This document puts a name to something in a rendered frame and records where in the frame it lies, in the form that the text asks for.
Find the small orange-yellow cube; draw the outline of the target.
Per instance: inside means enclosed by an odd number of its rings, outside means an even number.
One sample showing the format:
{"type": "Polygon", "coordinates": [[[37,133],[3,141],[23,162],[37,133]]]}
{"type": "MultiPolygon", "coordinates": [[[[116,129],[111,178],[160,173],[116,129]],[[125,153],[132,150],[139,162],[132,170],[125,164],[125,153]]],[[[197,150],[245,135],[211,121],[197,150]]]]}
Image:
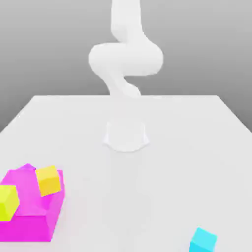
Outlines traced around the small orange-yellow cube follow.
{"type": "Polygon", "coordinates": [[[42,197],[61,191],[60,177],[55,166],[37,169],[36,177],[42,197]]]}

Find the small purple cube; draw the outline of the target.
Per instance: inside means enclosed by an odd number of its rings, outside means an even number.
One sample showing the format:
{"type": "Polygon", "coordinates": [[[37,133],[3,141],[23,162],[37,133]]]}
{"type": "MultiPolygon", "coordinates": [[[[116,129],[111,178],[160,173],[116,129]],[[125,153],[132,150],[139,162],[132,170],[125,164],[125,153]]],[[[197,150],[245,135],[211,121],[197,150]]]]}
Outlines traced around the small purple cube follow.
{"type": "Polygon", "coordinates": [[[18,170],[30,170],[30,171],[35,171],[36,168],[34,166],[32,166],[31,164],[25,164],[21,167],[18,168],[18,170]]]}

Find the small cyan cube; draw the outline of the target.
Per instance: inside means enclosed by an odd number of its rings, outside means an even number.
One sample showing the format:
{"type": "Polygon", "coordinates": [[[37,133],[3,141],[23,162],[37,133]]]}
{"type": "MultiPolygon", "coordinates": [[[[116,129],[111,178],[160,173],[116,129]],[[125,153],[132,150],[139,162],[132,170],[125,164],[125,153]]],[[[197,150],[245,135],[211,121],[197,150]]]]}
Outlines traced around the small cyan cube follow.
{"type": "Polygon", "coordinates": [[[190,242],[189,252],[214,252],[217,236],[197,228],[190,242]]]}

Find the small lime-yellow cube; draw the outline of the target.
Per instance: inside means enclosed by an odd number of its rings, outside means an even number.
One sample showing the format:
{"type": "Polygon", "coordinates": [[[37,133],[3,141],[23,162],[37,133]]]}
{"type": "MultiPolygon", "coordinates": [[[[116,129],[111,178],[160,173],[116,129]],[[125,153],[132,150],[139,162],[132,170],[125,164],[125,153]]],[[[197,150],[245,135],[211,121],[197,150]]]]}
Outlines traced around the small lime-yellow cube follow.
{"type": "Polygon", "coordinates": [[[10,221],[19,203],[15,185],[0,185],[0,221],[10,221]]]}

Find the large magenta box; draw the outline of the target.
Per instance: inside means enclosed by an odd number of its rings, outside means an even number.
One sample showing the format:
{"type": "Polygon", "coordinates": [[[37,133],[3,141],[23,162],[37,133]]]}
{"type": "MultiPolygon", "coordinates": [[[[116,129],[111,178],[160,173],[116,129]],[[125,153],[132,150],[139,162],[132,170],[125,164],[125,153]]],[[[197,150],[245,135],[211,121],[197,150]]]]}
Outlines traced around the large magenta box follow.
{"type": "Polygon", "coordinates": [[[15,185],[19,207],[12,219],[0,221],[0,242],[50,242],[65,196],[63,172],[58,170],[61,191],[42,197],[34,169],[10,170],[1,185],[15,185]]]}

